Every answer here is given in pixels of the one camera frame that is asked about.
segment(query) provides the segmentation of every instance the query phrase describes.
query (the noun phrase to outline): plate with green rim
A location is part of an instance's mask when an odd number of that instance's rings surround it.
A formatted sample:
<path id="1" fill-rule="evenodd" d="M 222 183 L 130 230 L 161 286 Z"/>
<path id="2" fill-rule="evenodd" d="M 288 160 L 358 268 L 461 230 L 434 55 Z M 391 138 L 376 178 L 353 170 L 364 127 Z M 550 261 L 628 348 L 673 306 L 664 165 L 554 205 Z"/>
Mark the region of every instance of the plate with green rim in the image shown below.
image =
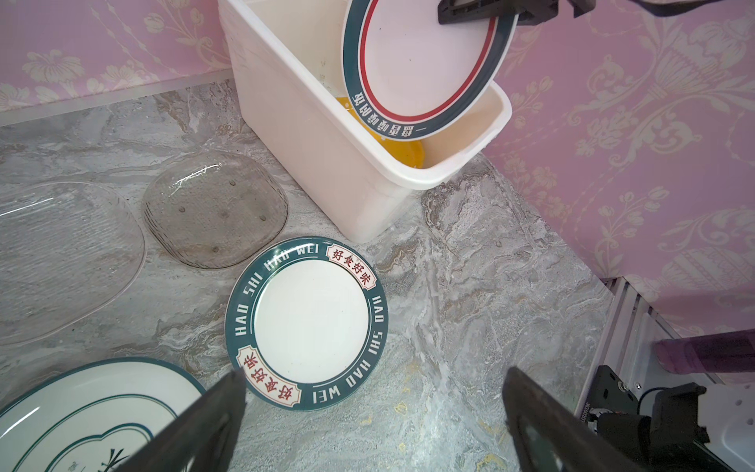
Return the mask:
<path id="1" fill-rule="evenodd" d="M 191 374 L 157 359 L 123 357 L 73 369 L 0 411 L 0 469 L 112 470 L 204 392 Z"/>
<path id="2" fill-rule="evenodd" d="M 247 387 L 287 410 L 346 399 L 372 373 L 388 306 L 372 266 L 333 239 L 307 236 L 259 254 L 226 309 L 226 347 Z"/>
<path id="3" fill-rule="evenodd" d="M 350 0 L 341 69 L 357 116 L 391 140 L 447 128 L 495 77 L 516 19 L 441 25 L 438 0 Z"/>

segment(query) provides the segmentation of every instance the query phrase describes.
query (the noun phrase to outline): clear glass plate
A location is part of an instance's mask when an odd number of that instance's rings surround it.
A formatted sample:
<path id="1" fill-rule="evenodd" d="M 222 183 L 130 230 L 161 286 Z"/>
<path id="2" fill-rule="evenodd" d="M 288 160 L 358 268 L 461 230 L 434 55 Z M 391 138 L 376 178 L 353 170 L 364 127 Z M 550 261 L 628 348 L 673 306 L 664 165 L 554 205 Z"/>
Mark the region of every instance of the clear glass plate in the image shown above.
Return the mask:
<path id="1" fill-rule="evenodd" d="M 0 345 L 43 338 L 134 281 L 144 234 L 117 193 L 57 182 L 0 196 Z"/>
<path id="2" fill-rule="evenodd" d="M 252 158 L 211 151 L 173 165 L 144 193 L 144 219 L 166 251 L 200 269 L 251 257 L 281 232 L 288 202 Z"/>

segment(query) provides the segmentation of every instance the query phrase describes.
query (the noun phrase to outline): wall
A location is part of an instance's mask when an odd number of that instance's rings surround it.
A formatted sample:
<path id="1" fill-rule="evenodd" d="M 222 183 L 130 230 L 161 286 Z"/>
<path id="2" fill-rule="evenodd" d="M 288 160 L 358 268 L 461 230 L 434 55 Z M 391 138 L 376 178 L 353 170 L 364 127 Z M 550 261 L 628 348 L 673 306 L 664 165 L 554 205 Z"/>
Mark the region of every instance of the wall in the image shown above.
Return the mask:
<path id="1" fill-rule="evenodd" d="M 229 67 L 217 0 L 0 0 L 0 112 Z"/>
<path id="2" fill-rule="evenodd" d="M 681 335 L 755 328 L 755 2 L 561 6 L 518 29 L 496 78 L 512 122 L 485 154 Z"/>

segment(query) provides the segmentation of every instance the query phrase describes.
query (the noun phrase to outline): cable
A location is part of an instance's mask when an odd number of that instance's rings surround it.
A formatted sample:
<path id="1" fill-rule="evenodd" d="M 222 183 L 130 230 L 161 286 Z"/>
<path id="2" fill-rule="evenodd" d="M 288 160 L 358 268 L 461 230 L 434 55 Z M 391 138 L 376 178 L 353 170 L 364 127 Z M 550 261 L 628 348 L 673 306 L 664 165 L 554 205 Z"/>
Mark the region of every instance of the cable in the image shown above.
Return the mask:
<path id="1" fill-rule="evenodd" d="M 639 401 L 637 402 L 637 414 L 639 415 L 639 408 L 643 404 L 643 400 L 648 395 L 648 393 L 655 392 L 655 391 L 658 391 L 658 390 L 668 390 L 668 389 L 669 389 L 669 387 L 653 387 L 653 388 L 651 388 L 649 390 L 645 390 L 643 392 L 643 394 L 639 396 Z"/>

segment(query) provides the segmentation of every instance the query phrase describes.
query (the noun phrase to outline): marble floor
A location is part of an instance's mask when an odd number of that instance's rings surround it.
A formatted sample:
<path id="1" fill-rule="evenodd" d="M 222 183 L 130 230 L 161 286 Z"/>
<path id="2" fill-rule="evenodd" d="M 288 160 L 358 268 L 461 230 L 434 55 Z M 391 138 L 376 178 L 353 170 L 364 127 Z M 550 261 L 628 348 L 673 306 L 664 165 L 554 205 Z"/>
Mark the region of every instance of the marble floor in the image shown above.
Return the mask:
<path id="1" fill-rule="evenodd" d="M 147 185 L 210 149 L 250 156 L 277 179 L 290 205 L 278 240 L 344 240 L 243 122 L 233 81 L 0 128 L 0 191 L 98 182 L 143 225 Z M 0 347 L 0 407 L 117 356 L 173 362 L 206 387 L 227 372 L 225 303 L 245 264 L 188 267 L 145 233 L 146 265 L 123 295 L 46 339 Z M 506 369 L 520 367 L 573 409 L 610 292 L 484 156 L 354 247 L 388 297 L 382 360 L 360 390 L 317 412 L 248 393 L 231 470 L 517 470 L 501 402 Z"/>

